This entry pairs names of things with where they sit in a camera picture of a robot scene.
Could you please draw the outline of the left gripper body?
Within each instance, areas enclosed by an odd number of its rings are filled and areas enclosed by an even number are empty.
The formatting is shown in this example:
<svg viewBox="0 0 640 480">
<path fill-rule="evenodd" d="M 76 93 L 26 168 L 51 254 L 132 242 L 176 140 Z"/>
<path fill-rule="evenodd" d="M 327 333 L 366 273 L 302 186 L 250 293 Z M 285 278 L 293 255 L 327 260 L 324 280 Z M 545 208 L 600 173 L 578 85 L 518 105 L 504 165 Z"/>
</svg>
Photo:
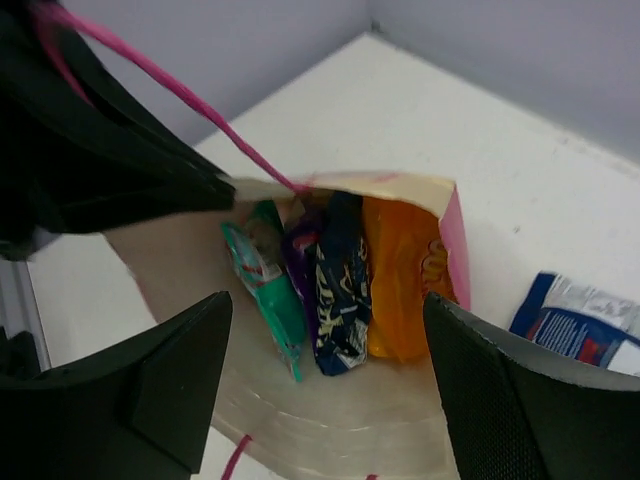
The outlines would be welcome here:
<svg viewBox="0 0 640 480">
<path fill-rule="evenodd" d="M 44 160 L 62 151 L 53 121 L 43 117 L 45 83 L 57 75 L 45 58 L 41 19 L 56 1 L 1 3 L 1 258 L 26 260 L 42 230 L 65 231 L 63 207 Z"/>
</svg>

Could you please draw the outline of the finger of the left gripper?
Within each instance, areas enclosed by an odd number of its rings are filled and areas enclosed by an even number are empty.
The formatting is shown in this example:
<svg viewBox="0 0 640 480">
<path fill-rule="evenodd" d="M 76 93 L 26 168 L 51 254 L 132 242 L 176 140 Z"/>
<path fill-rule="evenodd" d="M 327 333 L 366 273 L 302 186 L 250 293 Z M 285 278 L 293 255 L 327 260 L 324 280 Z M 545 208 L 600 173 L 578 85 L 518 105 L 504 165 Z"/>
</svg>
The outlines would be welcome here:
<svg viewBox="0 0 640 480">
<path fill-rule="evenodd" d="M 76 32 L 52 25 L 38 26 L 41 43 L 61 62 L 100 115 L 131 143 L 124 152 L 135 163 L 170 177 L 215 181 L 223 171 L 166 128 L 107 70 Z"/>
<path fill-rule="evenodd" d="M 29 149 L 30 232 L 87 234 L 178 213 L 226 211 L 235 189 L 202 156 L 163 145 Z"/>
</svg>

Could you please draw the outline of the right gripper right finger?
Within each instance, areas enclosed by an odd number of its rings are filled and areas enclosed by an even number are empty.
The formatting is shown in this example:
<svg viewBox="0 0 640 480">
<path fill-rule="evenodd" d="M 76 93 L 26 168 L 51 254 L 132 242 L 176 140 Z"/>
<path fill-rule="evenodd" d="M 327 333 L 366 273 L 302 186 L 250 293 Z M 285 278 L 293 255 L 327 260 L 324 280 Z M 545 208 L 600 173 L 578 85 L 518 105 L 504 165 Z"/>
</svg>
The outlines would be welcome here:
<svg viewBox="0 0 640 480">
<path fill-rule="evenodd" d="M 638 378 L 549 351 L 436 293 L 423 318 L 461 478 L 638 478 Z"/>
</svg>

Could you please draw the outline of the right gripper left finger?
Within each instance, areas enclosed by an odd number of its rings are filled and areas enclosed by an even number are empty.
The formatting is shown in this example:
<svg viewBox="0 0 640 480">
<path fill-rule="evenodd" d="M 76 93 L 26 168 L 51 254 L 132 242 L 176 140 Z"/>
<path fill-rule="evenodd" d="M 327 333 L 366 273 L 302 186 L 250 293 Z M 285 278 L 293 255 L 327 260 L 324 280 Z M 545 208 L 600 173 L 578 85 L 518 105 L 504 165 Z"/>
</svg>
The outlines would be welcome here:
<svg viewBox="0 0 640 480">
<path fill-rule="evenodd" d="M 202 466 L 233 303 L 173 318 L 46 371 L 28 333 L 1 342 L 5 479 L 188 479 Z"/>
</svg>

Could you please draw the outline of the pink beige paper bag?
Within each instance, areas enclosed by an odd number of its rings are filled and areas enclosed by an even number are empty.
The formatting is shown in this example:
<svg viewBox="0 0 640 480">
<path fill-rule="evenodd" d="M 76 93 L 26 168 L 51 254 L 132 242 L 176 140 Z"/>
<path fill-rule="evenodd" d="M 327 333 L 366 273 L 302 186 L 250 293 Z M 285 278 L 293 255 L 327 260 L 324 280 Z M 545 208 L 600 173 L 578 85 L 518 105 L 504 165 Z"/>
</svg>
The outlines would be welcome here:
<svg viewBox="0 0 640 480">
<path fill-rule="evenodd" d="M 347 192 L 401 201 L 439 219 L 456 302 L 471 300 L 468 247 L 456 184 L 409 174 L 384 143 L 399 118 L 417 105 L 419 86 L 442 92 L 442 71 L 365 35 L 303 74 L 240 119 L 255 129 L 270 121 L 262 141 L 298 160 L 306 175 L 290 179 L 243 140 L 233 124 L 183 84 L 110 32 L 61 7 L 45 7 L 48 24 L 85 33 L 138 65 L 217 132 L 204 155 L 251 159 L 268 179 L 223 180 L 235 189 L 231 209 L 179 214 L 122 227 L 105 240 L 137 284 L 159 324 L 206 294 L 227 292 L 233 317 L 212 423 L 280 476 L 290 479 L 454 479 L 445 416 L 429 354 L 412 362 L 375 357 L 338 376 L 319 369 L 307 339 L 302 380 L 292 377 L 257 304 L 232 268 L 220 226 L 242 224 L 254 205 L 275 202 L 285 231 L 307 211 L 324 214 L 330 197 Z"/>
</svg>

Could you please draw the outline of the dark blue snack packet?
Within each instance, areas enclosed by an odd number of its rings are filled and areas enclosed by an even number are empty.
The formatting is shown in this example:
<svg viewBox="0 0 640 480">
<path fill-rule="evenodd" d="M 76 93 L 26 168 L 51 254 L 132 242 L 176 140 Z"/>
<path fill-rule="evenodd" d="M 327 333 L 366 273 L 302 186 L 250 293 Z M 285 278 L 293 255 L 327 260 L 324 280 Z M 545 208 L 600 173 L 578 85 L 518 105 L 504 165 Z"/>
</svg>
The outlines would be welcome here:
<svg viewBox="0 0 640 480">
<path fill-rule="evenodd" d="M 566 276 L 539 273 L 509 331 L 568 358 L 639 375 L 639 304 Z"/>
</svg>

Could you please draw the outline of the dark blue chips bag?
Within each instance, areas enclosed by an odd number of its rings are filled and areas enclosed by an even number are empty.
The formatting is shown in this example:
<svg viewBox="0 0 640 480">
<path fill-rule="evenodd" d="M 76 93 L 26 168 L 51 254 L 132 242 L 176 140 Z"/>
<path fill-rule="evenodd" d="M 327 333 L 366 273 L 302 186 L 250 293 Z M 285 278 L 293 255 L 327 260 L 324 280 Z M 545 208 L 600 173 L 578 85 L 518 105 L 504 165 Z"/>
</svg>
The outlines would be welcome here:
<svg viewBox="0 0 640 480">
<path fill-rule="evenodd" d="M 334 193 L 316 244 L 315 360 L 326 376 L 342 375 L 367 360 L 372 297 L 362 206 L 359 195 Z"/>
</svg>

